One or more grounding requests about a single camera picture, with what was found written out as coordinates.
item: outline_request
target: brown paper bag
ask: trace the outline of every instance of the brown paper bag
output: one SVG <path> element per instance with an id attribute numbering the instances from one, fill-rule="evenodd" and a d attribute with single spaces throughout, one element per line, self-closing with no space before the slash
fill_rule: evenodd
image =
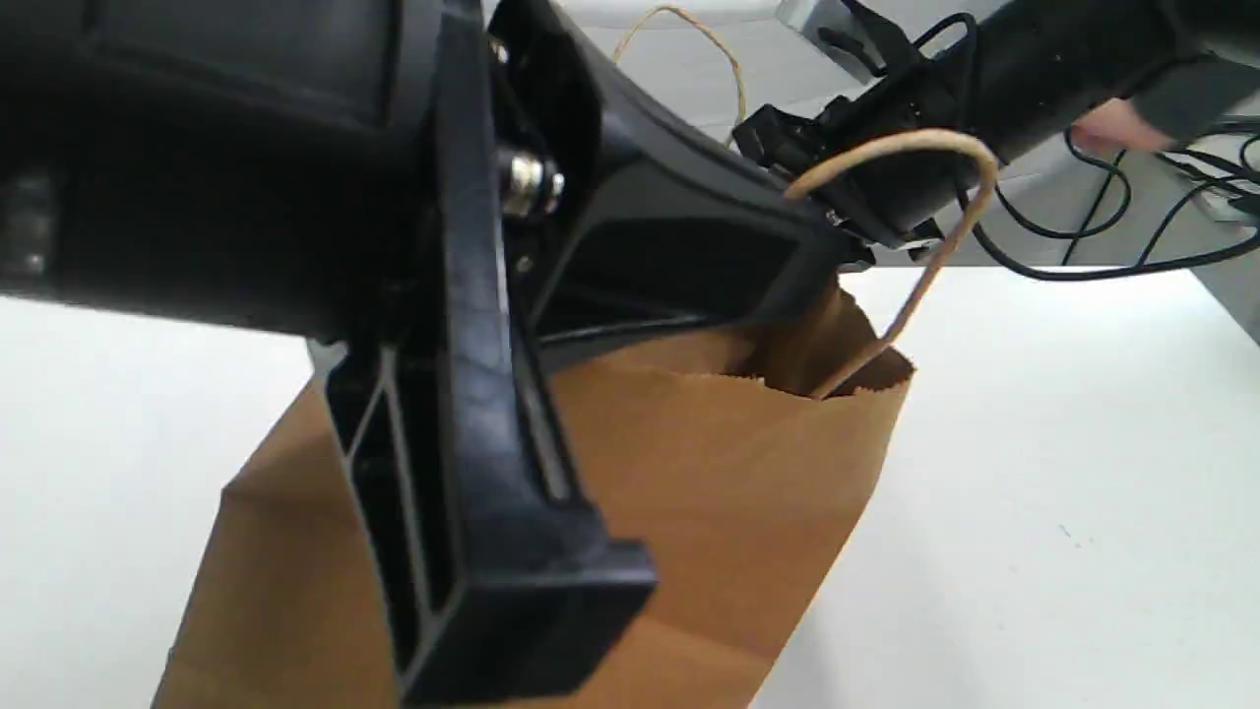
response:
<path id="1" fill-rule="evenodd" d="M 651 341 L 553 379 L 590 496 L 649 544 L 660 588 L 577 695 L 530 706 L 748 704 L 871 497 L 912 369 L 886 351 L 825 402 L 766 382 L 806 392 L 873 337 L 835 292 L 794 326 Z M 393 709 L 388 637 L 310 389 L 223 492 L 155 706 Z"/>

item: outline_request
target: gray sleeve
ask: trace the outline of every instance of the gray sleeve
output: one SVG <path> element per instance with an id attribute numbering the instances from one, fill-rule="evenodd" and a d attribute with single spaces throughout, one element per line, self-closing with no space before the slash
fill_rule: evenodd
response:
<path id="1" fill-rule="evenodd" d="M 1133 103 L 1159 132 L 1188 142 L 1257 91 L 1260 69 L 1208 57 L 1164 72 Z"/>

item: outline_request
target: human hand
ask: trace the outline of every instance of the human hand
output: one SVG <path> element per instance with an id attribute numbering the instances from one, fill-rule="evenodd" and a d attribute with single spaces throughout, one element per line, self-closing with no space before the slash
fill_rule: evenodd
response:
<path id="1" fill-rule="evenodd" d="M 1138 115 L 1131 102 L 1113 98 L 1076 121 L 1072 142 L 1081 150 L 1102 154 L 1118 149 L 1158 152 L 1176 141 Z"/>

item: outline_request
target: white table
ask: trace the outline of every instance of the white table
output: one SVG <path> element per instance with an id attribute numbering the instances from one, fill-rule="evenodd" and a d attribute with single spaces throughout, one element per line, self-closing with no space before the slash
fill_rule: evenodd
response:
<path id="1" fill-rule="evenodd" d="M 912 271 L 848 281 L 877 320 Z M 144 706 L 302 343 L 0 300 L 0 706 Z M 1260 349 L 1189 276 L 945 275 L 761 709 L 1251 706 Z"/>
<path id="2" fill-rule="evenodd" d="M 886 322 L 917 273 L 845 281 Z M 883 479 L 759 709 L 1252 708 L 1260 348 L 1189 275 L 948 271 Z"/>

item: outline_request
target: paper bag handle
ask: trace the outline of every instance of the paper bag handle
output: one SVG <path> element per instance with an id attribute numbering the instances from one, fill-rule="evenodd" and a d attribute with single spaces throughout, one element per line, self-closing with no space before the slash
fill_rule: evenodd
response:
<path id="1" fill-rule="evenodd" d="M 829 157 L 805 174 L 800 175 L 800 178 L 798 178 L 796 181 L 794 181 L 788 190 L 784 191 L 784 196 L 789 199 L 801 199 L 810 191 L 823 186 L 863 162 L 877 160 L 888 155 L 896 155 L 898 152 L 914 152 L 920 150 L 945 150 L 971 157 L 975 160 L 975 166 L 980 173 L 980 189 L 976 193 L 975 199 L 973 199 L 966 210 L 963 212 L 963 217 L 954 227 L 954 230 L 951 230 L 945 241 L 941 242 L 940 248 L 932 253 L 931 259 L 924 268 L 924 275 L 919 277 L 919 281 L 915 283 L 914 290 L 910 291 L 910 296 L 906 298 L 905 305 L 901 306 L 901 311 L 898 311 L 897 316 L 893 317 L 888 329 L 878 339 L 867 343 L 866 346 L 854 354 L 852 360 L 840 366 L 840 369 L 833 373 L 832 377 L 827 378 L 822 385 L 815 388 L 810 393 L 810 397 L 816 400 L 823 400 L 830 397 L 837 389 L 849 382 L 853 375 L 858 374 L 863 368 L 874 361 L 879 354 L 883 354 L 890 346 L 892 346 L 897 337 L 901 336 L 906 325 L 910 324 L 910 317 L 914 316 L 915 310 L 919 309 L 919 303 L 922 302 L 924 296 L 927 295 L 927 290 L 931 288 L 932 282 L 936 281 L 936 276 L 940 275 L 941 268 L 945 267 L 945 262 L 949 261 L 949 257 L 958 249 L 959 244 L 963 242 L 963 237 L 975 228 L 975 224 L 979 223 L 980 215 L 984 213 L 989 200 L 993 199 L 993 194 L 998 188 L 999 165 L 993 151 L 976 137 L 951 130 L 924 128 L 878 137 L 859 145 L 853 150 Z M 828 316 L 829 314 L 829 307 L 822 307 L 813 315 Z M 798 350 L 798 354 L 799 356 L 804 356 L 808 351 L 808 346 L 801 346 Z"/>

